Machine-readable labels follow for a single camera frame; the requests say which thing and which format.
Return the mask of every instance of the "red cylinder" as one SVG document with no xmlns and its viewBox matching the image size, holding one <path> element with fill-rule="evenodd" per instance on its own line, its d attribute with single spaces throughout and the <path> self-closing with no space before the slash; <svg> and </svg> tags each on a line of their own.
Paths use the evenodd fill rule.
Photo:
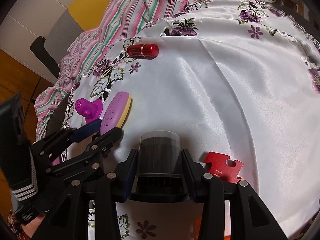
<svg viewBox="0 0 320 240">
<path fill-rule="evenodd" d="M 127 48 L 130 56 L 138 57 L 156 57 L 159 54 L 159 48 L 156 44 L 136 44 Z"/>
</svg>

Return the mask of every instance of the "yellow felt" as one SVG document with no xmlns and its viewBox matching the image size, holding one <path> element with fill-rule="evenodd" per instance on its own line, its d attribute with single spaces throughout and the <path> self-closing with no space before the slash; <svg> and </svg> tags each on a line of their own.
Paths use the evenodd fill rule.
<svg viewBox="0 0 320 240">
<path fill-rule="evenodd" d="M 83 30 L 99 26 L 110 0 L 74 0 L 68 7 L 73 19 Z"/>
<path fill-rule="evenodd" d="M 118 127 L 118 128 L 122 127 L 122 125 L 124 123 L 124 120 L 127 117 L 127 114 L 128 114 L 129 108 L 130 108 L 130 104 L 131 104 L 131 95 L 129 95 L 127 104 L 125 105 L 125 108 L 124 108 L 124 110 L 122 112 L 122 115 L 121 115 L 116 127 Z"/>
</svg>

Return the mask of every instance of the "striped fabric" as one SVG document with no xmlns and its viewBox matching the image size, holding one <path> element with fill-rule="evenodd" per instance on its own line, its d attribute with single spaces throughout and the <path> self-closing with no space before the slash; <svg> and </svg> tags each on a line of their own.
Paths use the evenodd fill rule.
<svg viewBox="0 0 320 240">
<path fill-rule="evenodd" d="M 85 31 L 71 44 L 60 62 L 60 75 L 53 87 L 42 92 L 35 103 L 37 140 L 45 136 L 50 115 L 58 104 L 108 50 L 120 40 L 134 37 L 149 21 L 165 18 L 198 0 L 111 0 L 99 27 Z"/>
</svg>

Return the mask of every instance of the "wooden floor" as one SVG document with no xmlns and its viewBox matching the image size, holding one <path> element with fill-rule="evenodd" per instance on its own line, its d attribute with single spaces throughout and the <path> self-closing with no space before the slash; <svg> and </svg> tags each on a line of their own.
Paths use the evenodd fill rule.
<svg viewBox="0 0 320 240">
<path fill-rule="evenodd" d="M 35 100 L 52 84 L 0 50 L 0 104 L 21 92 L 24 130 L 31 142 L 36 141 Z M 10 190 L 0 170 L 0 214 L 6 219 L 11 209 Z"/>
</svg>

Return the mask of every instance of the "red puzzle piece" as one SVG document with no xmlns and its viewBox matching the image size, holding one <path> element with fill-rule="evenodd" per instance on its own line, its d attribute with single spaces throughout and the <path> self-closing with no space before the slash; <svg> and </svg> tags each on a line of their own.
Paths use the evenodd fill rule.
<svg viewBox="0 0 320 240">
<path fill-rule="evenodd" d="M 223 181 L 237 183 L 239 180 L 243 179 L 238 177 L 238 174 L 243 166 L 241 161 L 235 160 L 233 164 L 234 167 L 230 167 L 226 164 L 226 161 L 230 159 L 229 155 L 209 152 L 204 160 L 204 163 L 211 163 L 211 168 L 209 173 L 219 177 Z"/>
</svg>

